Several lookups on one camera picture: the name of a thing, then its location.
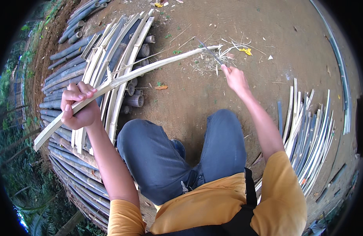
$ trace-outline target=hand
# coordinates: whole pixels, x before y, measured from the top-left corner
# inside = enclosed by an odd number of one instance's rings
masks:
[[[233,66],[227,68],[226,65],[221,65],[221,69],[226,75],[227,84],[232,90],[234,90],[234,92],[236,92],[239,97],[243,95],[248,96],[251,94],[243,71]]]
[[[61,109],[64,112],[61,121],[73,130],[92,125],[97,119],[100,120],[100,108],[96,101],[90,102],[73,116],[71,105],[76,101],[91,98],[97,89],[89,84],[79,82],[78,85],[71,83],[62,94]]]

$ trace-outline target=person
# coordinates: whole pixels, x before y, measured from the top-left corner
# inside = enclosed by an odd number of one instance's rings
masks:
[[[207,118],[201,159],[185,162],[180,141],[147,120],[127,122],[117,139],[108,138],[95,101],[73,116],[71,104],[93,96],[83,82],[62,95],[62,122],[86,127],[110,199],[108,235],[144,235],[139,197],[156,205],[155,222],[146,235],[301,235],[307,207],[297,176],[273,120],[252,95],[241,70],[222,66],[228,86],[246,105],[256,128],[266,167],[262,196],[256,202],[254,182],[245,169],[246,150],[234,113],[218,110]]]

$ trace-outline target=black strap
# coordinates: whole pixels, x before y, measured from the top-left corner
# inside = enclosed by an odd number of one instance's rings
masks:
[[[253,210],[257,205],[256,191],[254,180],[252,179],[252,172],[250,169],[246,170],[246,199],[247,204],[242,205],[242,209],[235,214],[235,216],[227,223],[221,225],[204,225],[191,229],[180,230],[171,233],[158,234],[162,236],[258,236],[258,234],[251,228],[251,219],[254,216]],[[146,236],[153,235],[151,232],[144,234]]]

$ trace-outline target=knife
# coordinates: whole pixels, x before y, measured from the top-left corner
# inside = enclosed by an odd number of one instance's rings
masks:
[[[201,45],[203,45],[203,47],[204,48],[206,48],[209,52],[210,52],[210,54],[212,54],[213,56],[214,56],[214,58],[218,61],[218,63],[220,64],[220,65],[223,65],[223,63],[221,62],[221,60],[220,59],[218,59],[218,57],[214,54],[214,53],[212,53],[212,51],[210,51],[204,44],[203,44],[203,42],[201,42],[200,40],[198,40],[199,42],[200,42],[200,44]]]

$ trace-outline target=jeans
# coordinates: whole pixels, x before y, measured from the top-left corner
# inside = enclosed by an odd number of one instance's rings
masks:
[[[221,109],[207,118],[200,162],[191,167],[179,155],[163,128],[148,120],[127,122],[117,138],[117,148],[141,193],[155,205],[183,194],[181,181],[191,170],[195,187],[244,172],[247,153],[241,125],[235,114]]]

